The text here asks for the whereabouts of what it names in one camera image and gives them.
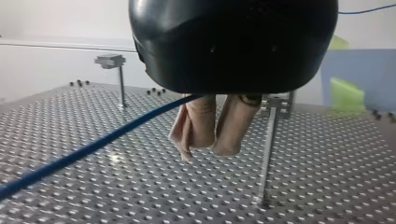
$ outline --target table surface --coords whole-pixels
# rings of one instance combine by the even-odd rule
[[[2,183],[33,171],[179,97],[91,83],[61,87],[0,109]],[[260,186],[267,118],[258,115],[241,153],[210,148],[180,160],[167,139],[177,110],[0,203],[0,223],[395,223],[396,124],[296,105],[278,123]]]

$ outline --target metal stand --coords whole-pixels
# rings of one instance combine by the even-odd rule
[[[261,178],[261,185],[259,188],[259,203],[262,206],[268,206],[267,195],[265,193],[265,187],[267,183],[267,175],[269,171],[269,163],[271,159],[271,153],[274,145],[275,140],[275,133],[276,133],[276,125],[278,120],[278,108],[271,107],[270,117],[268,119],[268,126],[267,126],[267,137],[265,140],[265,148],[264,154],[262,156],[262,178]]]
[[[120,82],[120,108],[126,107],[125,103],[125,89],[123,83],[123,73],[122,73],[122,66],[125,63],[125,58],[122,57],[120,54],[107,54],[98,56],[95,59],[95,63],[99,63],[102,65],[104,69],[112,69],[112,68],[119,68],[119,82]]]
[[[294,92],[284,94],[271,94],[263,97],[262,113],[268,116],[267,137],[262,156],[262,177],[259,187],[259,205],[268,207],[269,200],[266,194],[267,176],[270,168],[271,154],[275,141],[276,126],[279,119],[288,119],[293,105]]]

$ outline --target metal post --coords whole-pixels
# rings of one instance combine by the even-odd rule
[[[119,67],[119,77],[120,77],[120,106],[124,108],[126,107],[126,104],[125,104],[125,88],[123,84],[122,66]]]
[[[276,133],[276,125],[277,125],[277,110],[276,107],[271,107],[270,117],[268,119],[268,126],[267,126],[267,137],[265,139],[265,148],[264,154],[262,156],[262,179],[261,185],[259,188],[259,203],[260,205],[267,205],[267,195],[265,194],[265,187],[267,183],[267,175],[269,171],[269,162],[271,159],[271,152],[274,145],[275,140],[275,133]]]
[[[106,54],[98,56],[95,59],[95,63],[99,63],[102,65],[104,69],[112,69],[112,68],[119,68],[119,81],[120,81],[120,108],[125,108],[126,101],[125,101],[125,88],[123,83],[123,73],[122,73],[122,66],[125,63],[125,58],[122,57],[120,54]]]

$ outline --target cloth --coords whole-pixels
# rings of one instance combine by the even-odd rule
[[[205,96],[182,105],[169,138],[183,161],[192,158],[190,147],[210,147],[215,142],[216,96]]]
[[[169,138],[183,161],[191,161],[191,147],[213,145],[218,156],[233,156],[261,105],[261,96],[229,95],[215,135],[216,96],[205,96],[180,107]]]

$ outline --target white wall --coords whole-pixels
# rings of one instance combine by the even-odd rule
[[[1,0],[3,36],[131,38],[128,0]]]
[[[340,11],[361,11],[396,0],[339,0]],[[396,7],[361,15],[339,15],[335,33],[352,49],[396,49]]]
[[[0,46],[0,98],[14,101],[78,79],[118,84],[117,69],[106,70],[94,63],[98,55],[108,53],[117,52]],[[137,53],[123,52],[122,55],[126,58],[125,85],[159,87],[146,75]]]
[[[395,2],[340,0],[340,10],[364,10]],[[127,6],[128,0],[0,0],[0,98],[16,100],[77,78],[114,82],[116,79],[92,60],[109,52],[95,49],[134,51]],[[340,15],[335,33],[349,41],[353,49],[394,49],[395,21],[396,8]],[[63,49],[4,46],[7,43]],[[128,85],[154,85],[132,52],[122,54],[127,57]],[[29,80],[29,84],[22,85],[17,78]],[[296,97],[298,103],[320,105],[320,76],[299,90]]]

